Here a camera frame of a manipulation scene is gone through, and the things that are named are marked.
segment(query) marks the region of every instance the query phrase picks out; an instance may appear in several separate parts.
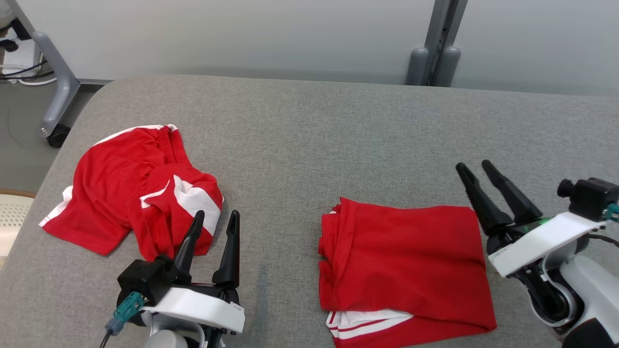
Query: padded table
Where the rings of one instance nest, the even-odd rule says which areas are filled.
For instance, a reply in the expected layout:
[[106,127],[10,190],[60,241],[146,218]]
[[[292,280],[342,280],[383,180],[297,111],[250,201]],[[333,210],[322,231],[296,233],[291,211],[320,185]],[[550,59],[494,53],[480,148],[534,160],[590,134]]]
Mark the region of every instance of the padded table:
[[[223,337],[227,347],[304,348],[334,346],[318,300],[318,238],[321,215],[341,196],[468,206],[454,169],[465,162],[502,202],[480,165],[490,159],[557,214],[568,207],[556,196],[561,179],[619,183],[618,122],[615,98],[209,76],[112,82],[76,121],[0,271],[0,347],[96,347],[103,338],[116,278],[141,258],[135,236],[103,257],[38,223],[62,200],[82,154],[120,130],[175,124],[193,165],[219,181],[225,206],[210,251],[194,258],[194,281],[210,281],[230,211],[241,213],[246,323]],[[586,254],[617,274],[614,246],[592,241]],[[487,274],[498,328],[422,346],[559,347],[523,287],[490,265]],[[128,324],[107,347],[141,347],[147,337]]]

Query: power strip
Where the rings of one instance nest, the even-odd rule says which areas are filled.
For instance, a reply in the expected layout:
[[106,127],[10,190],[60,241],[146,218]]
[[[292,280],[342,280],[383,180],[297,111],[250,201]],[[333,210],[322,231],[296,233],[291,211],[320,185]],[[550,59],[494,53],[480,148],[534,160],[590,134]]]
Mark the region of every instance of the power strip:
[[[34,40],[19,40],[17,38],[17,34],[13,28],[10,28],[7,32],[7,35],[3,40],[13,40],[19,47],[13,52],[4,52],[4,61],[2,65],[5,66],[18,66],[23,67],[22,69],[16,67],[2,67],[2,74],[12,74],[21,70],[24,70],[27,67],[31,67],[37,65],[41,59],[41,51],[36,46]],[[41,67],[36,67],[35,69],[23,72],[19,74],[20,77],[26,76],[34,76],[41,71]],[[12,83],[16,83],[17,80],[10,80]]]

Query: white sleeve trim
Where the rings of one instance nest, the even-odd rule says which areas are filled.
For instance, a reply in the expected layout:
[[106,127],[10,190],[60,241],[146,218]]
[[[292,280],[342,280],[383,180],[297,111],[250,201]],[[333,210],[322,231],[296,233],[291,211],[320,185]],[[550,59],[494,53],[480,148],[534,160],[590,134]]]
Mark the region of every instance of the white sleeve trim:
[[350,339],[376,333],[403,323],[414,315],[404,311],[337,311],[329,312],[327,327],[334,337]]
[[73,185],[67,187],[63,191],[63,201],[60,202],[44,219],[39,223],[39,226],[43,227],[47,224],[51,219],[60,215],[69,205],[69,202],[73,198]]
[[168,180],[168,182],[165,184],[165,187],[163,189],[140,197],[140,204],[142,206],[142,209],[150,207],[150,204],[146,203],[145,201],[146,199],[151,198],[151,197],[161,196],[165,192],[165,189],[168,188],[169,184],[170,184],[170,181]]
[[[171,131],[176,131],[176,130],[178,130],[178,128],[177,128],[174,124],[168,124],[167,126],[170,128],[170,130],[171,130]],[[163,127],[164,127],[164,126],[163,126],[163,125],[161,125],[161,124],[150,124],[150,125],[148,125],[148,126],[137,126],[137,127],[127,128],[127,129],[125,129],[124,131],[120,131],[120,132],[118,132],[118,133],[114,133],[114,134],[112,134],[112,135],[110,135],[110,136],[106,137],[105,139],[103,139],[103,140],[99,141],[99,142],[98,142],[98,143],[96,143],[95,145],[99,145],[99,144],[101,144],[102,142],[106,142],[106,141],[108,141],[108,140],[110,140],[110,139],[113,139],[113,138],[115,138],[115,137],[117,137],[117,136],[119,136],[119,135],[121,135],[121,134],[131,132],[132,130],[134,130],[134,129],[136,129],[136,128],[145,128],[145,129],[162,129]]]
[[191,216],[196,216],[198,211],[204,211],[202,226],[210,235],[215,233],[221,211],[206,191],[174,175],[174,196],[178,205]]

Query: black cable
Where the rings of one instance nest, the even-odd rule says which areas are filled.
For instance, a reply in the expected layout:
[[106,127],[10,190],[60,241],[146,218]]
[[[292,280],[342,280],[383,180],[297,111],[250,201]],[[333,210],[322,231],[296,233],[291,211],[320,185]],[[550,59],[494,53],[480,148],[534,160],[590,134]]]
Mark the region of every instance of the black cable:
[[105,345],[108,343],[108,340],[110,339],[111,335],[112,335],[112,330],[108,330],[108,332],[105,333],[105,337],[103,337],[103,340],[101,341],[101,345],[99,346],[99,348],[105,348]]
[[2,76],[0,76],[0,81],[38,79],[39,77],[49,76],[49,75],[52,75],[53,73],[54,73],[53,71],[48,71],[48,72],[40,74],[40,75],[25,76],[25,77],[2,77]]
[[599,239],[599,240],[607,241],[611,244],[614,244],[617,248],[619,248],[619,241],[612,239],[610,237],[607,237],[605,235],[596,235],[596,234],[589,233],[588,236],[590,239]]
[[31,66],[31,67],[28,67],[28,68],[26,68],[26,69],[24,69],[24,70],[21,70],[21,71],[18,71],[18,72],[12,72],[12,73],[10,73],[10,74],[6,74],[6,75],[0,74],[0,77],[2,77],[2,76],[13,76],[13,75],[19,75],[19,74],[21,74],[21,73],[23,73],[23,72],[30,71],[30,70],[32,70],[32,69],[34,69],[34,68],[36,68],[36,67],[40,67],[41,65],[43,65],[43,64],[45,64],[45,63],[47,63],[47,60],[43,60],[42,62],[38,63],[37,65],[33,65],[33,66]]

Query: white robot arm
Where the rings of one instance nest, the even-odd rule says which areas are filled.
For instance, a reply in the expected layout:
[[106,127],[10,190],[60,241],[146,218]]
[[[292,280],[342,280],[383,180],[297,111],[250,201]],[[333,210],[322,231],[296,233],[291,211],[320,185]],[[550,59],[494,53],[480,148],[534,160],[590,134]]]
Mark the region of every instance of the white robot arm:
[[563,180],[561,197],[569,211],[551,219],[503,176],[490,161],[482,167],[505,197],[514,219],[500,211],[464,165],[456,166],[488,236],[487,253],[503,277],[522,282],[535,315],[563,348],[614,348],[619,344],[619,280],[595,261],[578,255],[589,239],[619,243],[591,232],[619,218],[619,186],[596,178],[575,185]]
[[233,211],[226,246],[213,284],[192,282],[189,270],[204,212],[198,211],[174,258],[135,260],[118,276],[121,292],[114,318],[106,325],[105,346],[128,320],[150,329],[143,348],[223,348],[223,334],[243,332],[245,311],[239,286],[240,215]]

